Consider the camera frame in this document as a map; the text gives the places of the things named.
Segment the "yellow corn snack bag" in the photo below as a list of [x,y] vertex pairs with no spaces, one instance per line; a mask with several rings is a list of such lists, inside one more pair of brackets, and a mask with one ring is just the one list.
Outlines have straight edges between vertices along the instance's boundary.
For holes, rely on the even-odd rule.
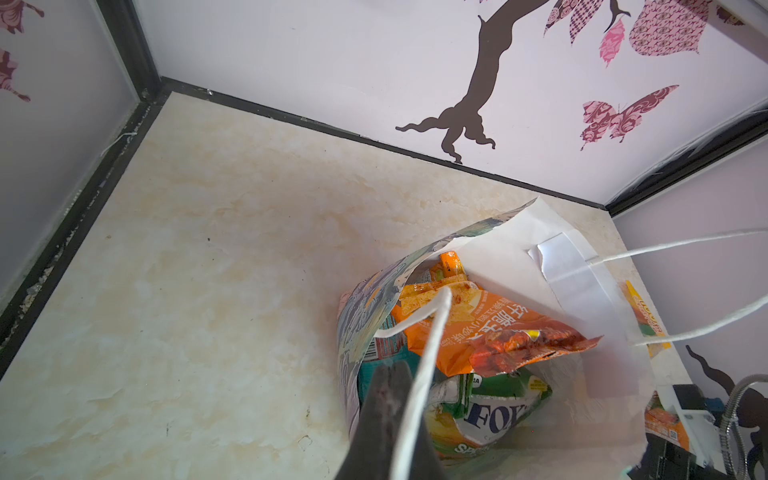
[[621,291],[631,307],[638,327],[644,337],[661,338],[667,334],[630,281],[620,284]]

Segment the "orange chip snack bag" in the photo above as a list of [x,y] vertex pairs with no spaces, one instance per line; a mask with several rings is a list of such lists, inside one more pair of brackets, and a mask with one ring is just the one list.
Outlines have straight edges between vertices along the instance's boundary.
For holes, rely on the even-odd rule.
[[392,310],[395,322],[405,322],[444,287],[452,294],[452,305],[435,365],[447,377],[511,373],[529,364],[590,350],[600,341],[469,280],[406,286]]

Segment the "orange white snack bag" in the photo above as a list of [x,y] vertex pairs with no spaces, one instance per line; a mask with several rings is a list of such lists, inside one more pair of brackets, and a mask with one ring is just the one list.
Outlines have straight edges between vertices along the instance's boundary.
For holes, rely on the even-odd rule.
[[455,283],[467,281],[463,264],[455,251],[448,251],[439,256],[438,261],[429,269],[431,282]]

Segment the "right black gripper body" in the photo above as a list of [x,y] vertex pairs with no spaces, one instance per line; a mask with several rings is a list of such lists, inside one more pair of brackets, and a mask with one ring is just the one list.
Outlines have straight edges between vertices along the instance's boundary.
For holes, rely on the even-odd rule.
[[696,457],[656,435],[647,433],[646,451],[627,476],[632,480],[727,480],[729,476],[713,467],[701,467]]

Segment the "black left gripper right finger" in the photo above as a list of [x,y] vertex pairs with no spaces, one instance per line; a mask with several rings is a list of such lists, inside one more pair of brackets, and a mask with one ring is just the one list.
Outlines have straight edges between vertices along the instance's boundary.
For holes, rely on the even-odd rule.
[[421,419],[412,455],[410,480],[446,479],[446,472],[434,448],[425,421]]

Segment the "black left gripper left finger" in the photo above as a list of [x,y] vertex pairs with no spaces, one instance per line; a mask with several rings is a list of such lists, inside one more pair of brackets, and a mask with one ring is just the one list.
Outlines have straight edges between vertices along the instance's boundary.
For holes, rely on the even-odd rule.
[[376,370],[349,451],[336,479],[389,478],[411,384],[412,376],[404,362]]

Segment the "light green snack bag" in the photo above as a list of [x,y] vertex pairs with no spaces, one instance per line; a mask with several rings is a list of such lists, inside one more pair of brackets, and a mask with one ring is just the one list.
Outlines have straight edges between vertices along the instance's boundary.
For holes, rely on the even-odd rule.
[[457,375],[431,387],[425,424],[441,459],[474,458],[503,439],[552,393],[549,384],[524,368],[492,377]]

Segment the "teal snack bag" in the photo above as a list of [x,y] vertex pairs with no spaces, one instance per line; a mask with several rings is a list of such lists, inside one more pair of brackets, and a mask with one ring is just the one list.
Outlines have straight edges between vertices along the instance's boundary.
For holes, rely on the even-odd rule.
[[357,379],[360,404],[363,404],[366,400],[376,370],[379,367],[392,367],[400,362],[404,362],[408,366],[411,376],[414,376],[419,366],[420,356],[407,348],[387,358],[380,358],[373,351],[368,351],[364,355]]

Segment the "patterned paper bag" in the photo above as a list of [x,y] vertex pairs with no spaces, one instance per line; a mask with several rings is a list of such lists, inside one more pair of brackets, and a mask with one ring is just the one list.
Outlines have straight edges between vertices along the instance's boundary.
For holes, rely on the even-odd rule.
[[680,478],[742,477],[682,405],[680,336],[543,200],[439,239],[338,310],[342,479],[625,479],[648,444]]

